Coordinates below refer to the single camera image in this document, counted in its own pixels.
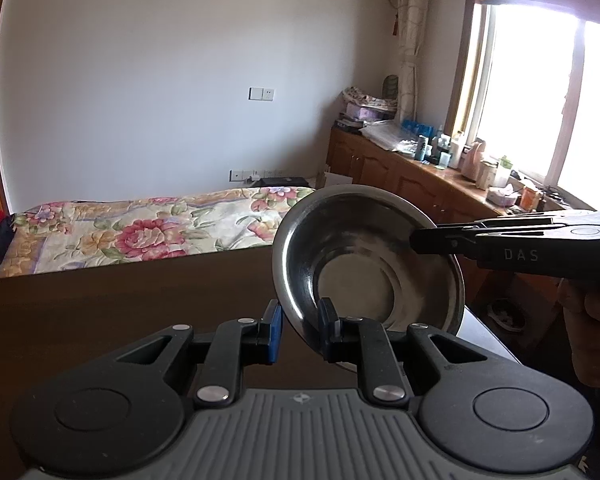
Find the ribbed surface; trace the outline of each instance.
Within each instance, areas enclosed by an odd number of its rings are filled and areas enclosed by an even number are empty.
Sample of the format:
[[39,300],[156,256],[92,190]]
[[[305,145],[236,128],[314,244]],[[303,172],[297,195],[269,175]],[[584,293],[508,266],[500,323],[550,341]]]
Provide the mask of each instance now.
[[[30,471],[23,480],[50,478]],[[487,478],[504,477],[449,461],[427,444],[409,415],[371,407],[356,390],[248,390],[234,406],[197,414],[166,454],[118,479]],[[567,468],[534,476],[541,478],[582,477]]]

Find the metal bowl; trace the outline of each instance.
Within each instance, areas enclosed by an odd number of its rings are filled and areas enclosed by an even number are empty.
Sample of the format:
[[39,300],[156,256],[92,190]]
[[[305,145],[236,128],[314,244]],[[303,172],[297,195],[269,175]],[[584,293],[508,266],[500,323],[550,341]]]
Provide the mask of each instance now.
[[296,332],[318,351],[316,304],[388,330],[422,322],[458,332],[464,283],[454,256],[416,254],[409,236],[435,227],[422,211],[369,186],[319,189],[293,206],[273,241],[273,280]]

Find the bed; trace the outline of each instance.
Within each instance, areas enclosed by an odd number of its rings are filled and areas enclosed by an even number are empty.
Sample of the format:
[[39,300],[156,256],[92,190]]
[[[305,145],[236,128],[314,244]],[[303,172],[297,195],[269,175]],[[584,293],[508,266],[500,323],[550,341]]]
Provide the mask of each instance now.
[[15,214],[0,278],[229,251],[273,242],[306,187],[122,202],[49,202]]

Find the bowl rim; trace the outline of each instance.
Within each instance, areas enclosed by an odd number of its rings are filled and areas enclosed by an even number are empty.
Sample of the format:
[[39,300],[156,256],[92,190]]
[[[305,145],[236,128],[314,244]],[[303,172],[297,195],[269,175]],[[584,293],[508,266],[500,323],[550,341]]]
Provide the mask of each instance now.
[[[296,303],[290,293],[290,277],[285,262],[287,261],[289,244],[302,220],[319,207],[325,199],[342,195],[363,196],[377,200],[408,216],[410,221],[420,227],[436,227],[436,224],[411,202],[387,190],[372,186],[363,186],[362,184],[343,184],[317,189],[302,200],[299,200],[289,209],[282,222],[280,222],[273,240],[271,264],[274,287],[285,317],[298,335],[318,353],[320,348],[318,329],[311,324],[302,308]],[[464,280],[456,257],[452,254],[441,257],[447,260],[456,282],[455,312],[448,313],[445,325],[441,330],[455,335],[460,328],[462,313],[464,312]]]

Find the white wall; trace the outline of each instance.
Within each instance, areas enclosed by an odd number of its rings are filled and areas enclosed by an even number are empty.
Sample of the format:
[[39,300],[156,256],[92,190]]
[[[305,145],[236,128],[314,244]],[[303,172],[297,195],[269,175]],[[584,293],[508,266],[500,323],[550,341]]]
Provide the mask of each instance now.
[[418,120],[438,127],[446,121],[458,65],[465,0],[429,0],[421,50]]
[[381,89],[394,15],[386,0],[5,0],[11,210],[225,189],[230,169],[315,174],[339,92]]

